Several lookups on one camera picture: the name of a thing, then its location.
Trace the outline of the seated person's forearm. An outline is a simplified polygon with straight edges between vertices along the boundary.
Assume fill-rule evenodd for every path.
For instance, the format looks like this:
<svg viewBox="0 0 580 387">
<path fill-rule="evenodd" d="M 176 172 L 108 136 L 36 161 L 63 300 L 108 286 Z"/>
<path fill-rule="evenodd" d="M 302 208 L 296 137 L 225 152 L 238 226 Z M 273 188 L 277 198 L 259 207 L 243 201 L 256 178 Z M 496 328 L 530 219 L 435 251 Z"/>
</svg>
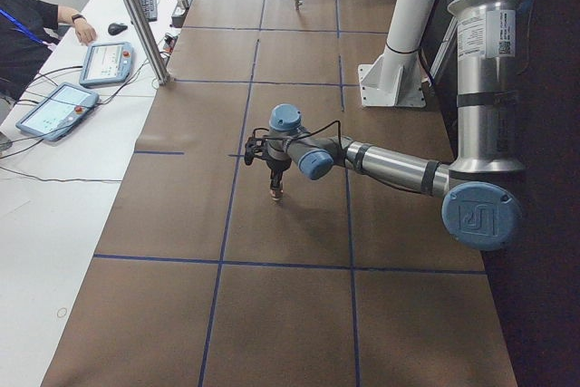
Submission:
<svg viewBox="0 0 580 387">
<path fill-rule="evenodd" d="M 83 19 L 84 16 L 77 11 L 76 9 L 65 6 L 65 5 L 58 5 L 57 6 L 57 23 L 58 24 L 68 24 L 71 26 L 75 26 L 78 20 Z"/>
</svg>

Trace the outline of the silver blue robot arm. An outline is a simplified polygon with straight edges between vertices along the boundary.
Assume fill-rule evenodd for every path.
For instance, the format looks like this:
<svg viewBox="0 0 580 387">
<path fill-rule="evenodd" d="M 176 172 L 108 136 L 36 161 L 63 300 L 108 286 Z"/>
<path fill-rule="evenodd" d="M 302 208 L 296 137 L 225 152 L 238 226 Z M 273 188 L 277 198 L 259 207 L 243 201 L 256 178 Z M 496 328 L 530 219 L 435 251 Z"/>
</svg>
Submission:
<svg viewBox="0 0 580 387">
<path fill-rule="evenodd" d="M 517 12 L 526 0 L 446 0 L 451 15 L 440 54 L 457 53 L 458 151 L 445 164 L 358 141 L 309 131 L 291 104 L 272 110 L 269 125 L 253 131 L 245 161 L 266 162 L 270 191 L 282 195 L 282 177 L 296 166 L 319 179 L 340 166 L 397 190 L 442 200 L 448 232 L 479 251 L 510 245 L 523 211 L 517 197 L 525 174 L 515 147 Z M 358 68 L 366 108 L 424 106 L 421 81 L 433 79 L 421 64 L 421 40 L 435 0 L 396 0 L 384 50 Z"/>
</svg>

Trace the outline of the seated person's hand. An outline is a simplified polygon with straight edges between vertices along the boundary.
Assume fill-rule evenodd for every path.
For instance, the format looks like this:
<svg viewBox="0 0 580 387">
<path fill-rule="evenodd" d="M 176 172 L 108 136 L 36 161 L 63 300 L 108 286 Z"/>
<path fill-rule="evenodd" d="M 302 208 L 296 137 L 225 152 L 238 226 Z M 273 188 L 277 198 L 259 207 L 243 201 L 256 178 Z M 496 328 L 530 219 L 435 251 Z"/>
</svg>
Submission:
<svg viewBox="0 0 580 387">
<path fill-rule="evenodd" d="M 74 31 L 81 44 L 90 44 L 97 39 L 95 29 L 86 20 L 78 19 L 73 23 Z"/>
</svg>

